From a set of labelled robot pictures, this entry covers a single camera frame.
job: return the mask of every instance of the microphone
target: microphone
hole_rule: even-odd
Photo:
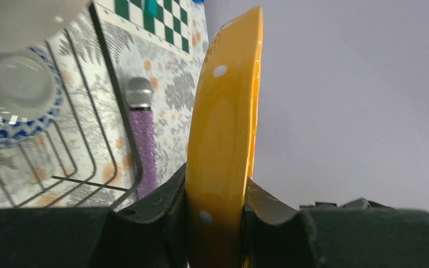
[[[137,187],[137,200],[140,200],[155,190],[159,184],[155,156],[154,114],[150,109],[154,90],[149,80],[135,77],[127,83],[124,96],[130,108],[129,120],[144,171]]]

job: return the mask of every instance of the white wall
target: white wall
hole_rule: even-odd
[[[429,210],[429,1],[205,0],[210,38],[259,4],[254,180],[294,207]]]

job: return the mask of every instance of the blue and white bowl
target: blue and white bowl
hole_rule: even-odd
[[[48,129],[62,101],[60,77],[42,51],[0,54],[0,149]]]

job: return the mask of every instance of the yellow plate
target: yellow plate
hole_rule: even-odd
[[[252,176],[263,39],[262,8],[225,24],[203,63],[185,189],[192,268],[242,267],[242,206]]]

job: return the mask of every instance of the purple glittery handle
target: purple glittery handle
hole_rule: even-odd
[[[130,111],[129,119],[144,171],[137,187],[137,200],[140,200],[155,190],[159,184],[155,158],[154,114],[151,110]]]

